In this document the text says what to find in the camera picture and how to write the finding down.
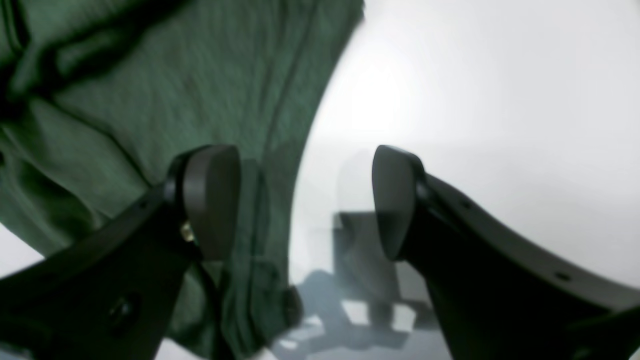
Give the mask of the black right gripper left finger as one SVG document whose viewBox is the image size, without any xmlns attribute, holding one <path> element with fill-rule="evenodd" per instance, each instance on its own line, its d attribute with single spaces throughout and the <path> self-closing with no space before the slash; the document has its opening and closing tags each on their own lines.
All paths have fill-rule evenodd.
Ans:
<svg viewBox="0 0 640 360">
<path fill-rule="evenodd" d="M 3 360 L 153 360 L 186 271 L 224 261 L 237 228 L 233 145 L 179 155 L 99 231 L 1 280 Z"/>
</svg>

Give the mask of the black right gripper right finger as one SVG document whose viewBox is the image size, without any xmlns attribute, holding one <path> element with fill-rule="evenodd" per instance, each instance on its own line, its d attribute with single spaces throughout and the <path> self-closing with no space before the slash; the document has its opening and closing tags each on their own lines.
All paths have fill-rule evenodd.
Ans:
<svg viewBox="0 0 640 360">
<path fill-rule="evenodd" d="M 382 250 L 423 278 L 454 360 L 628 360 L 639 290 L 517 234 L 396 146 L 372 190 Z"/>
</svg>

